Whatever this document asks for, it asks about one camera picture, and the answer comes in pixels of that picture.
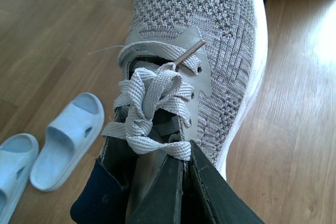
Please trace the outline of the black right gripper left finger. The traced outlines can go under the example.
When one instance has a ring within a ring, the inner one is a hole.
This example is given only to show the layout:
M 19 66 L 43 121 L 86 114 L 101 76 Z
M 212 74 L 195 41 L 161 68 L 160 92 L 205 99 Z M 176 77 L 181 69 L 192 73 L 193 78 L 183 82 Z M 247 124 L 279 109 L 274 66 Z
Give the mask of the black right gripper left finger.
M 183 162 L 167 156 L 149 192 L 127 223 L 180 223 Z

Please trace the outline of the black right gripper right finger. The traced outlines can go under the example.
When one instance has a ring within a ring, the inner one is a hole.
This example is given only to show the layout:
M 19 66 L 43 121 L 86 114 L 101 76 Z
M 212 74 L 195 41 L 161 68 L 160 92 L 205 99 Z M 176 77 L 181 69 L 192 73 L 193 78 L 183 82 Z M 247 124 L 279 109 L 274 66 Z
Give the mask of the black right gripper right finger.
M 194 141 L 191 147 L 191 220 L 195 223 L 263 223 L 231 189 Z

